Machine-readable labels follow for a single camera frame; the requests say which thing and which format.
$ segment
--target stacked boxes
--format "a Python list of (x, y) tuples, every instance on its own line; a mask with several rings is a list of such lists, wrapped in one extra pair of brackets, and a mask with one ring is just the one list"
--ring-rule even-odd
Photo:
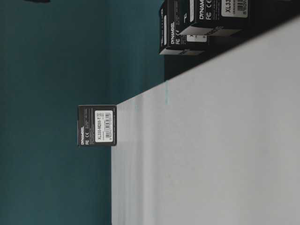
[(206, 36), (180, 35), (179, 3), (165, 0), (159, 11), (161, 21), (161, 55), (198, 55), (208, 48)]
[(160, 54), (198, 55), (209, 49), (209, 36), (230, 36), (248, 27), (250, 0), (165, 0)]

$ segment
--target black box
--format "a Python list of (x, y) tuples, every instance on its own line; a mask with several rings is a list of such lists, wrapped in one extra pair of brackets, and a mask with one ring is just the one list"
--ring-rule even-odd
[(115, 146), (117, 144), (117, 106), (79, 105), (78, 146)]
[(249, 26), (250, 0), (178, 0), (180, 34), (230, 36)]
[(208, 47), (206, 36), (180, 35), (179, 5), (176, 0), (165, 0), (159, 10), (161, 55), (198, 55)]

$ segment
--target barcode label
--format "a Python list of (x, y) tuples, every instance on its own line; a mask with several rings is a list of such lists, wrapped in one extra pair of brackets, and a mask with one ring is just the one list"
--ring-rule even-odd
[(95, 111), (95, 142), (113, 141), (113, 112)]
[(207, 42), (207, 36), (187, 35), (188, 42)]
[(222, 0), (222, 16), (248, 17), (248, 0)]

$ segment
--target barcode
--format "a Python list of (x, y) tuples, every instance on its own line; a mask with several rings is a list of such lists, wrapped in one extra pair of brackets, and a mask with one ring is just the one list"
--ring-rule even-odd
[(238, 11), (245, 11), (247, 9), (245, 0), (237, 0), (237, 1), (238, 1)]
[(104, 120), (104, 132), (105, 138), (112, 137), (112, 115), (110, 113), (105, 113), (105, 120)]

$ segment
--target dynamixel logo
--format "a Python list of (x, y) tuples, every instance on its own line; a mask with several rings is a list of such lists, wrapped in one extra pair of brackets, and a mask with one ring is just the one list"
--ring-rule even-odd
[(171, 23), (171, 44), (175, 44), (175, 22)]
[(200, 20), (204, 20), (204, 0), (200, 0)]
[(84, 127), (81, 128), (81, 145), (84, 145)]

